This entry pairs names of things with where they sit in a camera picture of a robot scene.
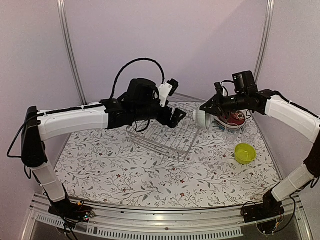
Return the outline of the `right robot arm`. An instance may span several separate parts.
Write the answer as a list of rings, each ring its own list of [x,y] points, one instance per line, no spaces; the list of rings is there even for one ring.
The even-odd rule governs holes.
[[[278,203],[320,177],[320,118],[309,110],[286,99],[278,91],[258,90],[253,73],[243,71],[232,75],[235,94],[225,96],[219,82],[214,84],[216,94],[193,113],[193,119],[202,128],[209,128],[211,116],[250,110],[279,120],[305,136],[313,147],[303,164],[289,174],[263,197],[258,213],[269,218],[278,210]]]

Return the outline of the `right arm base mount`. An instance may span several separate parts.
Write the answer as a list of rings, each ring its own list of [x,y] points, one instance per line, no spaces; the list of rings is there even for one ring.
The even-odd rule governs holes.
[[[274,234],[284,220],[284,207],[276,204],[274,209],[266,207],[263,203],[246,202],[240,210],[245,223],[256,223],[256,227],[263,235]]]

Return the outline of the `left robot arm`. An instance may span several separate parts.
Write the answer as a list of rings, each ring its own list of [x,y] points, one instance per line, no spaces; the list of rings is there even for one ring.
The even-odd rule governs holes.
[[[178,86],[174,79],[163,79],[161,85],[156,85],[146,78],[134,78],[118,98],[112,94],[99,102],[56,110],[39,111],[36,106],[29,107],[16,134],[21,137],[19,159],[38,179],[55,209],[63,217],[70,217],[75,211],[74,205],[49,163],[45,141],[73,132],[132,126],[138,121],[155,120],[173,129],[187,115],[169,106],[168,97]]]

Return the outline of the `dark red black plate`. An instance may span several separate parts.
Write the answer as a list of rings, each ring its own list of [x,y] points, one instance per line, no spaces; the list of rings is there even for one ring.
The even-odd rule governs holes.
[[[225,125],[229,124],[229,123],[233,123],[238,126],[241,126],[241,125],[245,124],[246,116],[244,115],[244,113],[242,111],[236,111],[236,112],[230,112],[230,113],[226,113],[222,116],[219,116],[218,120],[222,124],[225,124]]]

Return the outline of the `yellow green bowl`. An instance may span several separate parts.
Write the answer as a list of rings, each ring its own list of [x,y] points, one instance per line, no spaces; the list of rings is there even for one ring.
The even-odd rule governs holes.
[[[247,143],[240,143],[234,149],[235,160],[243,165],[249,164],[256,159],[256,150]]]

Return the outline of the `clear glass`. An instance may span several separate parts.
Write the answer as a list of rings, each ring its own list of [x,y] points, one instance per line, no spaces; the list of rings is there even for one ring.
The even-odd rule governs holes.
[[[242,129],[235,123],[228,123],[224,128],[224,142],[226,145],[233,145],[240,137]]]
[[[243,129],[241,141],[246,144],[252,144],[255,140],[258,130],[253,127],[246,127]]]

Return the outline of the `clear glass front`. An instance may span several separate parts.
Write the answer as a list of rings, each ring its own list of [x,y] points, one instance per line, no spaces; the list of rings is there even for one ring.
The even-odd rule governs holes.
[[[228,123],[224,128],[224,142],[226,145],[233,145],[240,137],[242,129],[235,123]]]

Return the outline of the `blue polka dot plate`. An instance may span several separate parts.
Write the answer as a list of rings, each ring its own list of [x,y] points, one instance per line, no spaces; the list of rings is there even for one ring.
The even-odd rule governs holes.
[[[228,131],[242,131],[243,128],[246,126],[245,123],[243,124],[236,124],[236,123],[223,123],[216,121],[217,126],[222,129],[223,131],[227,129]]]

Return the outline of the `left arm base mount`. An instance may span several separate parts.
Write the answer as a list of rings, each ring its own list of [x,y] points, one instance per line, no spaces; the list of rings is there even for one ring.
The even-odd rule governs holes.
[[[74,203],[69,199],[64,199],[59,202],[51,202],[48,212],[74,223],[87,223],[89,219],[96,215],[93,208],[86,205],[84,200]]]

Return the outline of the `white grey patterned bowl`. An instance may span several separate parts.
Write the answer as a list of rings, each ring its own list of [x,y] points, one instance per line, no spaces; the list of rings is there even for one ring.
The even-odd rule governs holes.
[[[212,115],[203,110],[195,109],[192,113],[193,121],[203,129],[209,129],[212,123]]]

